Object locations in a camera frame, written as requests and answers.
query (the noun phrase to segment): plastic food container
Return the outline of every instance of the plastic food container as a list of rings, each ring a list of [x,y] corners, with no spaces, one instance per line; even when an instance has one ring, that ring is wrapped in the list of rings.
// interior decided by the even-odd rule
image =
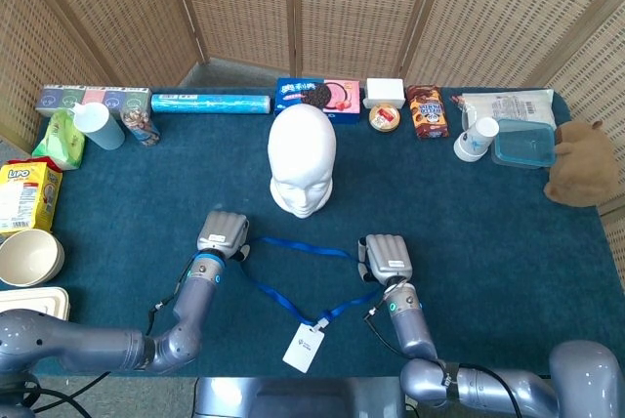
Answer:
[[[69,297],[67,291],[57,287],[0,291],[0,313],[11,309],[30,309],[67,320]]]
[[[492,160],[504,166],[538,169],[556,162],[554,129],[547,123],[501,119]]]

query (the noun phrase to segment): table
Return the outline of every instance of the table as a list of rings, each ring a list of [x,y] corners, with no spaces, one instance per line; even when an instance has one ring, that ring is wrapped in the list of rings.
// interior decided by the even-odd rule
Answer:
[[[271,94],[270,90],[209,90]],[[280,210],[269,191],[266,146],[272,115],[157,114],[162,141],[128,137],[103,151],[88,143],[82,168],[64,173],[53,231],[66,263],[70,320],[144,328],[146,311],[169,294],[209,211],[245,214],[250,237],[272,235],[356,253],[374,232],[405,238],[413,280],[440,357],[546,373],[557,343],[590,339],[625,358],[625,303],[596,209],[548,200],[544,170],[476,163],[454,155],[460,112],[443,89],[451,138],[419,141],[409,109],[390,134],[366,118],[336,125],[334,191],[305,220]],[[558,123],[569,118],[556,95]],[[310,317],[372,289],[354,264],[255,245],[248,271]],[[367,329],[366,307],[327,329],[309,376],[394,376],[404,360]],[[385,312],[374,317],[396,342]],[[154,333],[173,324],[171,310]],[[282,362],[298,327],[230,263],[204,328],[196,376],[299,376]],[[39,373],[62,373],[54,360]]]

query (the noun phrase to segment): white plastic bag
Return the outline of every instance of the white plastic bag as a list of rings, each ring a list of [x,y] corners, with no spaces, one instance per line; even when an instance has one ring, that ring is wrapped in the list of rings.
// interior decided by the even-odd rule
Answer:
[[[556,130],[556,119],[552,111],[553,89],[463,94],[462,99],[462,128],[465,130],[483,117],[544,122]]]

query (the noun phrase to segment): yellow snack box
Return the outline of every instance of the yellow snack box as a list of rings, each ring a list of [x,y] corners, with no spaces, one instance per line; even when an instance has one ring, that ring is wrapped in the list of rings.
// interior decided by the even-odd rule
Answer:
[[[0,169],[0,234],[50,230],[63,173],[49,158],[5,164]]]

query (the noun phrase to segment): container lid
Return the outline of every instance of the container lid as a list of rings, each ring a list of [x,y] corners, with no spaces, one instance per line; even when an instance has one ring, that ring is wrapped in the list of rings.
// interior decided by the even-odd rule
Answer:
[[[0,291],[0,313],[11,309],[30,309],[67,320],[69,297],[67,291],[56,287]]]
[[[376,105],[369,112],[369,123],[380,132],[392,132],[399,126],[399,111],[389,104]]]
[[[505,163],[551,167],[556,162],[554,129],[548,123],[501,119],[494,153]]]
[[[108,108],[101,103],[75,103],[72,111],[74,127],[82,133],[97,132],[108,121]]]

